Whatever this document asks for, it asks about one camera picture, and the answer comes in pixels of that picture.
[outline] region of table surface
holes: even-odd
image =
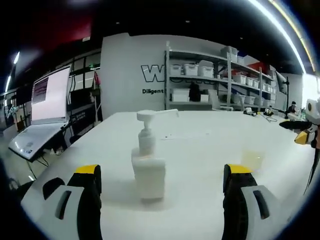
[[[155,155],[166,162],[162,201],[141,202],[131,150],[144,127],[135,112],[116,113],[68,148],[34,182],[22,206],[34,221],[43,212],[42,186],[60,177],[66,183],[79,166],[101,166],[100,228],[104,239],[221,239],[224,230],[223,169],[240,164],[245,151],[263,161],[253,173],[289,214],[301,200],[314,150],[294,143],[294,132],[262,116],[229,111],[180,111],[151,123]]]

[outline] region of ceiling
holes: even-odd
[[[295,32],[267,0],[260,2],[280,21],[310,73],[309,59]],[[309,35],[316,59],[319,48],[313,43],[320,42],[320,28],[315,24],[320,20],[319,2],[285,1]],[[205,39],[236,47],[240,54],[271,64],[280,72],[301,73],[284,37],[247,0],[39,0],[17,4],[16,21],[4,28],[7,38],[1,56],[2,85],[17,51],[37,48],[41,55],[28,66],[28,72],[16,76],[10,88],[34,81],[53,66],[99,48],[105,36],[123,32],[131,36],[166,34]],[[90,41],[77,40],[86,34],[91,34]]]

